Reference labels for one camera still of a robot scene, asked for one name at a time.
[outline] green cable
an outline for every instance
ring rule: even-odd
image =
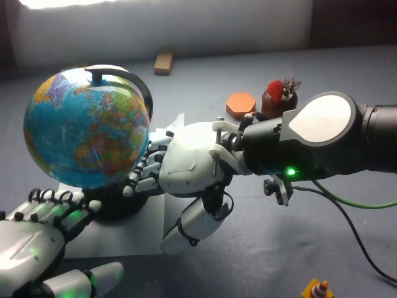
[[[361,208],[361,209],[383,209],[383,208],[389,208],[397,205],[397,201],[394,202],[389,202],[385,204],[378,204],[378,205],[367,205],[367,204],[360,204],[356,202],[351,202],[347,201],[345,199],[342,199],[336,195],[334,195],[332,192],[328,191],[324,186],[322,186],[317,180],[312,180],[311,182],[314,183],[315,186],[317,186],[322,192],[333,198],[335,201],[338,201],[341,204],[349,205],[352,207],[356,208]]]

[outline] orange hexagon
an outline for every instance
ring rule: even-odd
[[[233,93],[226,102],[226,110],[233,118],[242,120],[244,115],[255,111],[256,100],[247,92]]]

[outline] ocean on globe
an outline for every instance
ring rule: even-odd
[[[46,80],[24,119],[30,155],[46,174],[70,186],[94,188],[123,179],[149,143],[145,103],[122,78],[76,68]]]

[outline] black globe base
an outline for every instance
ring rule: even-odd
[[[124,197],[123,190],[127,185],[128,178],[117,183],[109,184],[99,188],[83,189],[84,197],[91,200],[98,200],[102,203],[98,211],[98,220],[120,220],[137,213],[146,204],[148,196],[134,195]]]

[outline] white backdrop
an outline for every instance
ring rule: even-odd
[[[312,0],[121,0],[28,9],[6,0],[19,66],[304,49]]]

